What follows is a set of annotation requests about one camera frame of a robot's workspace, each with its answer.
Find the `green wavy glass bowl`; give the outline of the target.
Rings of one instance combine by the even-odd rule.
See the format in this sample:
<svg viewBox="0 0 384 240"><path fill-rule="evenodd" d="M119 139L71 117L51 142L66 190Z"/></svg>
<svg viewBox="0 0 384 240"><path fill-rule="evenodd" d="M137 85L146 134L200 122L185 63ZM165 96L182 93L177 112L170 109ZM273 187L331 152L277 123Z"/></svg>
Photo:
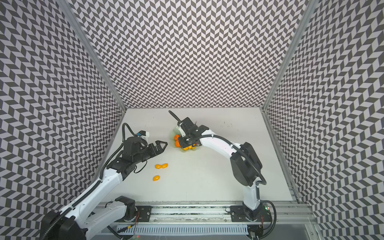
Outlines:
<svg viewBox="0 0 384 240"><path fill-rule="evenodd" d="M182 134L181 134L181 132L177 129L177 128L174 128L174 133L175 133L175 135L179 135L179 136L182 136Z"/></svg>

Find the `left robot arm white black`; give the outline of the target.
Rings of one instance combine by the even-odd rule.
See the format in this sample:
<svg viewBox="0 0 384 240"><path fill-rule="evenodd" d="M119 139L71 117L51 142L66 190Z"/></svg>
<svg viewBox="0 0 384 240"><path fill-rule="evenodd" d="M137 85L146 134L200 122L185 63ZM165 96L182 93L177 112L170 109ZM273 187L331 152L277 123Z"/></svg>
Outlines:
<svg viewBox="0 0 384 240"><path fill-rule="evenodd" d="M148 144L141 137L129 137L103 165L97 180L82 194L59 211L43 217L41 240L90 240L116 220L135 221L135 201L120 196L109 207L93 213L99 203L134 170L137 164L162 154L167 142Z"/></svg>

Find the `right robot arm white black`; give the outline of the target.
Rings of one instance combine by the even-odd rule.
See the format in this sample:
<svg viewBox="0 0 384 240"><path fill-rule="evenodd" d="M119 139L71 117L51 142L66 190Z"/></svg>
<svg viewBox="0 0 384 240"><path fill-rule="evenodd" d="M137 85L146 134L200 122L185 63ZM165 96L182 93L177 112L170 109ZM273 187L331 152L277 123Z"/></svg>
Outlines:
<svg viewBox="0 0 384 240"><path fill-rule="evenodd" d="M178 142L182 149L196 145L210 148L224 156L231 163L233 176L244 186L243 211L249 221L256 221L265 208L262 207L259 185L266 185L262 175L263 165L253 146L245 142L238 144L217 135L207 126L197 126L190 118L177 120L177 129L181 133Z"/></svg>

